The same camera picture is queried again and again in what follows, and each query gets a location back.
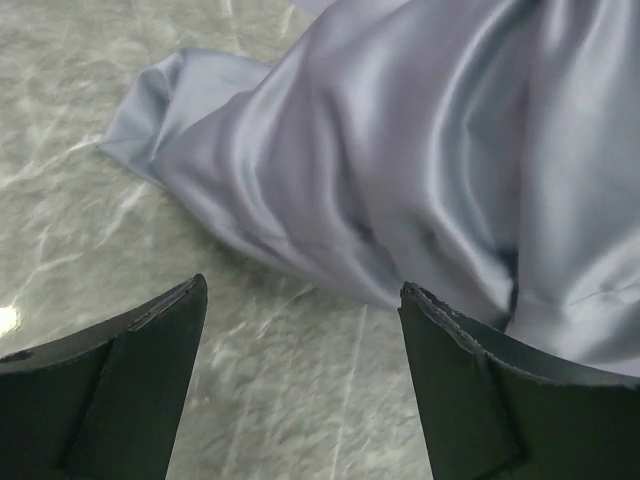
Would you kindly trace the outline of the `grey pillowcase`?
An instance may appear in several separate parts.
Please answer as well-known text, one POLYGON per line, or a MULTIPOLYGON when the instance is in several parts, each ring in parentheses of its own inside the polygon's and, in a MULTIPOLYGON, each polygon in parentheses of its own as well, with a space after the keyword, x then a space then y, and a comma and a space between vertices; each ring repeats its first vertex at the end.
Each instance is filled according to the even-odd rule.
POLYGON ((273 67, 146 68, 100 148, 259 261, 639 372, 635 1, 338 1, 273 67))

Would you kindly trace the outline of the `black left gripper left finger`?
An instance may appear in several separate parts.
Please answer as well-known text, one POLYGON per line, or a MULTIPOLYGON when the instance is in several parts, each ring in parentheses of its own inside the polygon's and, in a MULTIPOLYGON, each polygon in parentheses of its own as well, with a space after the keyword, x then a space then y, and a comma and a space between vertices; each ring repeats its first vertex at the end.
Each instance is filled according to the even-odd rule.
POLYGON ((163 479, 207 309, 203 275, 1 360, 4 479, 163 479))

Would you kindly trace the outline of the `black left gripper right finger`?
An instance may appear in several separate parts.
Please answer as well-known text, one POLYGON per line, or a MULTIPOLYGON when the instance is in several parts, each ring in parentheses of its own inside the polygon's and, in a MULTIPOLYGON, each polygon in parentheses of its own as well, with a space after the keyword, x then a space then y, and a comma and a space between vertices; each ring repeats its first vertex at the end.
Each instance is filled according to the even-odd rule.
POLYGON ((399 316, 436 479, 638 477, 637 378, 532 348, 413 283, 399 316))

